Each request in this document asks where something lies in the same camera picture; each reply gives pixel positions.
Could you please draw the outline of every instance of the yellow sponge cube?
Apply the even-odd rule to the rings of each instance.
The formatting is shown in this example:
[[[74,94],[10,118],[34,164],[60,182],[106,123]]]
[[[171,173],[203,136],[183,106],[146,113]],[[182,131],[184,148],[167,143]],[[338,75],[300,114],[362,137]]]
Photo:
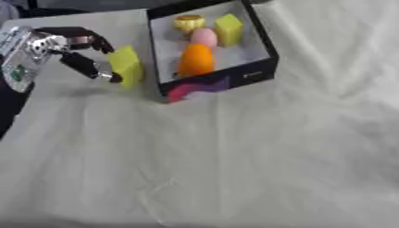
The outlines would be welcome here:
[[[112,70],[123,78],[120,84],[124,88],[130,89],[143,79],[143,66],[132,46],[125,46],[107,54],[107,59],[112,65]]]
[[[233,46],[242,39],[244,24],[232,14],[227,14],[215,22],[219,44],[223,47]]]

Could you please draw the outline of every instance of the black box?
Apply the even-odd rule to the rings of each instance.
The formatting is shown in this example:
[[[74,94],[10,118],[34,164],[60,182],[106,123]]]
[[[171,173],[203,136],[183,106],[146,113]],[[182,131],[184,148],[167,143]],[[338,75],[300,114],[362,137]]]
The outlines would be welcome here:
[[[216,71],[188,78],[176,78],[179,56],[189,41],[174,28],[182,14],[221,17],[232,13],[244,21],[241,45],[230,50],[217,47]],[[214,93],[274,78],[279,61],[272,41],[248,0],[190,0],[147,11],[151,45],[160,93],[168,102],[177,102],[203,93]],[[208,20],[208,28],[214,21]],[[218,58],[222,61],[217,66]]]

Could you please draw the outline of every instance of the table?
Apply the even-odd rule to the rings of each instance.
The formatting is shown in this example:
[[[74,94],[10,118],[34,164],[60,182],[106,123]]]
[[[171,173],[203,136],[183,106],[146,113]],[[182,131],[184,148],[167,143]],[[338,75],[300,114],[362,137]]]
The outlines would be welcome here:
[[[276,80],[202,100],[159,104],[51,61],[0,143],[0,220],[397,227],[397,2],[256,11],[281,55]],[[20,24],[88,27],[133,44],[151,70],[144,11],[5,26]]]

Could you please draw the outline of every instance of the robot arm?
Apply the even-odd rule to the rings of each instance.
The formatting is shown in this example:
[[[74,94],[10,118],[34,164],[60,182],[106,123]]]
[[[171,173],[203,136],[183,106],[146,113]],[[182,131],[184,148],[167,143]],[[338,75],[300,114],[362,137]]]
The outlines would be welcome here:
[[[122,77],[112,72],[109,63],[99,63],[73,52],[88,48],[114,52],[104,37],[85,28],[13,28],[0,37],[0,73],[3,72],[0,86],[5,84],[15,92],[26,93],[52,55],[60,55],[61,63],[86,77],[120,83]]]

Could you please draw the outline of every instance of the toy fruit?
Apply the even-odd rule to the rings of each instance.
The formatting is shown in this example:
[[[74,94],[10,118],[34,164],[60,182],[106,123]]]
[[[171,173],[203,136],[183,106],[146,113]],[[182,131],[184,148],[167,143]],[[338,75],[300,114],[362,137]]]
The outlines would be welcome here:
[[[244,25],[232,14],[227,14],[215,22],[219,43],[223,47],[233,46],[242,38]]]
[[[184,15],[175,19],[175,27],[184,34],[190,34],[195,29],[205,28],[206,23],[205,18],[199,15]]]
[[[210,49],[214,49],[217,47],[217,35],[212,29],[198,28],[192,33],[191,42],[194,44],[200,43],[209,47]]]
[[[193,77],[215,70],[212,50],[203,44],[190,44],[183,52],[178,72],[182,77]]]

